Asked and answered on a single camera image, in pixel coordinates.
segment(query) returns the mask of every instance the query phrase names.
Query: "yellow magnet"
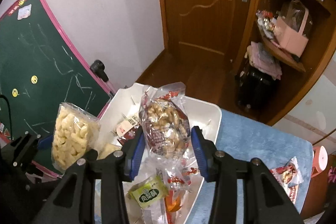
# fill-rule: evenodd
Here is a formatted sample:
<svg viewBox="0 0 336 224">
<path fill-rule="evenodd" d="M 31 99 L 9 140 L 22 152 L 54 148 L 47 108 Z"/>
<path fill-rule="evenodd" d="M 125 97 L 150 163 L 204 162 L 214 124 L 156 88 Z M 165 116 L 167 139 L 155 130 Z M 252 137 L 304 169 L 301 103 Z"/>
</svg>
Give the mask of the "yellow magnet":
<svg viewBox="0 0 336 224">
<path fill-rule="evenodd" d="M 36 83 L 37 83 L 37 76 L 36 76 L 36 75 L 33 75 L 33 76 L 31 77 L 31 82 L 32 82 L 33 84 L 36 84 Z"/>
<path fill-rule="evenodd" d="M 13 97 L 16 97 L 16 96 L 19 95 L 19 92 L 17 91 L 17 89 L 12 90 L 12 95 L 13 95 Z"/>
</svg>

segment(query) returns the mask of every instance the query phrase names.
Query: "wooden door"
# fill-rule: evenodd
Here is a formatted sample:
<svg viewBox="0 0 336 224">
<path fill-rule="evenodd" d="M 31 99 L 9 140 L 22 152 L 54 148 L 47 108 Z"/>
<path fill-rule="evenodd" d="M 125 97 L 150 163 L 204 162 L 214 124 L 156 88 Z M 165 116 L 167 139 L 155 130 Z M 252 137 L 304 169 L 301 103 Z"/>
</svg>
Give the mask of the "wooden door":
<svg viewBox="0 0 336 224">
<path fill-rule="evenodd" d="M 188 62 L 230 69 L 250 0 L 165 0 L 168 45 Z"/>
</svg>

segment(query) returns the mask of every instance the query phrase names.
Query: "candy wrapper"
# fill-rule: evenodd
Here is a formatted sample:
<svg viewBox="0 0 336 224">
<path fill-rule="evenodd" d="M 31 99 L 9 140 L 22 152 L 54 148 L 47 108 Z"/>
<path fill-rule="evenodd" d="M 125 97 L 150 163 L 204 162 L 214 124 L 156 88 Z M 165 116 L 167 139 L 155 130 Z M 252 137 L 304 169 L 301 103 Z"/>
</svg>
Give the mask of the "candy wrapper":
<svg viewBox="0 0 336 224">
<path fill-rule="evenodd" d="M 154 204 L 168 195 L 167 187 L 159 176 L 151 176 L 128 191 L 142 209 Z"/>
<path fill-rule="evenodd" d="M 153 87 L 145 86 L 139 110 L 148 157 L 156 168 L 165 171 L 164 182 L 172 189 L 189 184 L 184 176 L 184 155 L 190 139 L 184 94 L 185 85 L 181 82 L 165 85 L 156 92 Z"/>
<path fill-rule="evenodd" d="M 270 170 L 280 185 L 295 204 L 299 184 L 303 182 L 296 157 L 291 158 L 283 167 Z"/>
<path fill-rule="evenodd" d="M 100 130 L 99 119 L 69 103 L 61 103 L 56 118 L 51 158 L 63 172 L 86 151 L 94 148 Z"/>
<path fill-rule="evenodd" d="M 135 137 L 135 133 L 139 127 L 139 114 L 135 113 L 117 124 L 113 134 L 118 137 L 118 142 L 124 145 L 127 140 L 131 140 Z"/>
</svg>

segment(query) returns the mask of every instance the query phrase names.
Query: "green snack package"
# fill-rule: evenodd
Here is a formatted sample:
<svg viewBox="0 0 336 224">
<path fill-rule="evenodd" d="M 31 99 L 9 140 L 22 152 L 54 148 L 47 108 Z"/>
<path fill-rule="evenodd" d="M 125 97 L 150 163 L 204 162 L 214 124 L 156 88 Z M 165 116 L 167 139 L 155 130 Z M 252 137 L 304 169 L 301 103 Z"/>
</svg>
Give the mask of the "green snack package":
<svg viewBox="0 0 336 224">
<path fill-rule="evenodd" d="M 167 187 L 159 176 L 152 176 L 128 191 L 143 209 L 168 195 Z"/>
</svg>

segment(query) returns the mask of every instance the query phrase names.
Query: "pink box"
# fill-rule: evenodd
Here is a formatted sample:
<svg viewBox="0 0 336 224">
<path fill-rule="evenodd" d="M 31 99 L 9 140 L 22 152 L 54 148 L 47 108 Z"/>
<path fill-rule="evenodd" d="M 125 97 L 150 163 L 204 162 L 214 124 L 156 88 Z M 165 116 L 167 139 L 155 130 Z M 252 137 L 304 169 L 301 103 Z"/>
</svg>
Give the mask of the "pink box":
<svg viewBox="0 0 336 224">
<path fill-rule="evenodd" d="M 281 17 L 278 17 L 276 23 L 276 39 L 280 47 L 298 57 L 301 57 L 308 42 L 308 38 L 302 35 L 306 26 L 307 18 L 308 9 L 305 8 L 305 14 L 299 32 L 296 32 L 289 27 Z"/>
</svg>

